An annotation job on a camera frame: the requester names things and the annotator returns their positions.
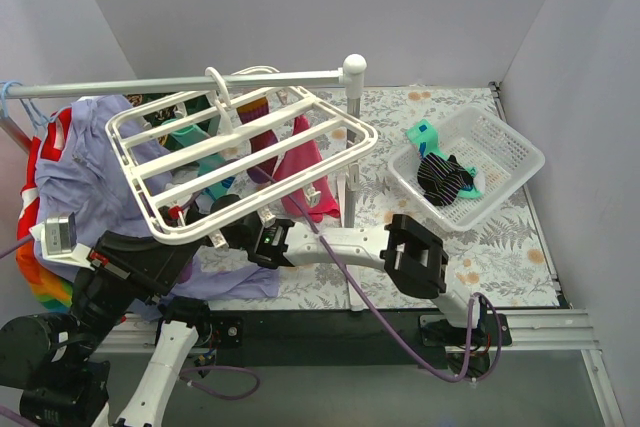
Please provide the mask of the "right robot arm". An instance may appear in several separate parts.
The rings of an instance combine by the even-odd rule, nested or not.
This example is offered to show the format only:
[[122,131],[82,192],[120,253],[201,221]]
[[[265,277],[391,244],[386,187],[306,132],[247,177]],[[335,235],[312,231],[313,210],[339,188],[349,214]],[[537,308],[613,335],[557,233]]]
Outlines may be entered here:
[[487,303],[449,268],[443,241],[404,214],[386,225],[321,231],[314,223],[286,218],[264,222],[251,212],[206,236],[205,242],[243,251],[250,262],[268,269],[334,263],[383,272],[400,293],[433,302],[444,316],[434,323],[440,331],[436,339],[446,345],[475,344],[489,331]]

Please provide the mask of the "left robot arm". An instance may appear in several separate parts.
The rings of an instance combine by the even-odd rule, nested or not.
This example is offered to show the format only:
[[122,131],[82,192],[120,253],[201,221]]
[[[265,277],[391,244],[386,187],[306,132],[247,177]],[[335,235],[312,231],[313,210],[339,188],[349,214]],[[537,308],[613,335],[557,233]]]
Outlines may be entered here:
[[17,317],[1,329],[1,383],[22,392],[21,426],[106,426],[108,362],[92,354],[131,304],[156,303],[175,286],[200,241],[167,245],[105,232],[82,249],[66,313]]

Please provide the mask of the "teal patterned sock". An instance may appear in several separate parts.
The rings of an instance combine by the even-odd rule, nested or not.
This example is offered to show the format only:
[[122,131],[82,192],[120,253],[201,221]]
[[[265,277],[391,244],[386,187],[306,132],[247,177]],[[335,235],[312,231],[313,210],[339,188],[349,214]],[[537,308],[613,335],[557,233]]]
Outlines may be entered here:
[[[414,124],[412,127],[410,127],[406,131],[406,136],[410,141],[410,143],[417,150],[420,157],[420,163],[421,163],[421,160],[429,153],[436,153],[437,155],[439,155],[444,159],[447,159],[450,155],[453,155],[453,154],[445,154],[440,149],[438,131],[427,120],[421,120],[418,123]],[[474,190],[471,193],[466,193],[461,191],[457,199],[458,198],[477,199],[484,194],[485,184],[486,184],[484,173],[477,168],[475,169],[477,171],[477,174],[474,180],[474,185],[475,185]]]

